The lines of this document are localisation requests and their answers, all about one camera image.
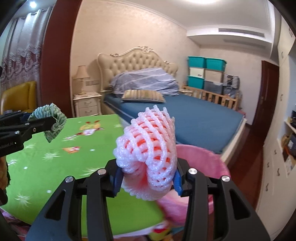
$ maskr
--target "green tablecloth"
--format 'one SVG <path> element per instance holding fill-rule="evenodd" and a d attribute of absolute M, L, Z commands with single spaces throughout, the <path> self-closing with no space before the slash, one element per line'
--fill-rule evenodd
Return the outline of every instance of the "green tablecloth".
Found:
<path fill-rule="evenodd" d="M 7 156 L 11 185 L 7 188 L 9 201 L 3 209 L 26 223 L 33 223 L 66 176 L 79 179 L 105 167 L 114 158 L 115 140 L 122 134 L 117 115 L 101 115 L 68 119 L 51 143 L 43 133 L 33 135 L 24 150 Z M 123 189 L 107 202 L 113 235 L 163 221 L 155 202 L 131 197 Z M 82 209 L 82 235 L 87 236 L 85 199 Z"/>

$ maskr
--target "curtain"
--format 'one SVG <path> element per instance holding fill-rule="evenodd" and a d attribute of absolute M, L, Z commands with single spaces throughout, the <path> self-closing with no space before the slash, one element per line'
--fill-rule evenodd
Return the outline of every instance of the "curtain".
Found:
<path fill-rule="evenodd" d="M 37 82 L 37 102 L 40 103 L 41 50 L 51 11 L 52 7 L 39 9 L 13 20 L 2 59 L 1 92 L 34 80 Z"/>

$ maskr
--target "air conditioner vent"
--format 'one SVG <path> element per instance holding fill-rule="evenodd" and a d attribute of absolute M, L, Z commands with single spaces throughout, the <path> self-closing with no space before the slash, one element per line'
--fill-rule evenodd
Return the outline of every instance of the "air conditioner vent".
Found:
<path fill-rule="evenodd" d="M 250 35 L 255 35 L 259 37 L 265 37 L 263 33 L 255 32 L 255 31 L 250 31 L 250 30 L 244 30 L 244 29 L 235 29 L 235 28 L 219 28 L 219 32 L 231 32 L 231 33 L 240 33 L 240 34 L 250 34 Z"/>
<path fill-rule="evenodd" d="M 230 40 L 230 39 L 224 39 L 223 40 L 225 43 L 231 43 L 231 44 L 243 44 L 243 45 L 248 45 L 260 49 L 266 49 L 266 46 L 261 45 L 261 44 L 255 44 L 255 43 L 249 43 L 249 42 L 244 42 L 244 41 L 239 41 L 239 40 Z"/>

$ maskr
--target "wooden railing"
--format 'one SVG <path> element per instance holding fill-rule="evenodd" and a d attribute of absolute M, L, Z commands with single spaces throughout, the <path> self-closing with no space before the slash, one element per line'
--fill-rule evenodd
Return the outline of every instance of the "wooden railing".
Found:
<path fill-rule="evenodd" d="M 220 94 L 216 94 L 213 92 L 209 92 L 206 90 L 202 90 L 202 89 L 198 89 L 198 88 L 194 88 L 186 85 L 183 86 L 182 88 L 185 90 L 192 91 L 191 96 L 195 98 L 207 100 L 215 104 L 226 106 L 229 109 L 233 109 L 233 110 L 237 110 L 239 107 L 239 102 L 240 102 L 239 94 L 237 94 L 236 98 L 233 99 L 226 95 L 220 95 Z"/>

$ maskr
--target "striped pillow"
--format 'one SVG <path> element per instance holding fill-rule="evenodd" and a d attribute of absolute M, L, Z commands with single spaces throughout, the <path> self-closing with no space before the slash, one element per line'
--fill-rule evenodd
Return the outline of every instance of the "striped pillow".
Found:
<path fill-rule="evenodd" d="M 161 93 L 151 90 L 126 90 L 121 99 L 123 101 L 165 103 Z"/>

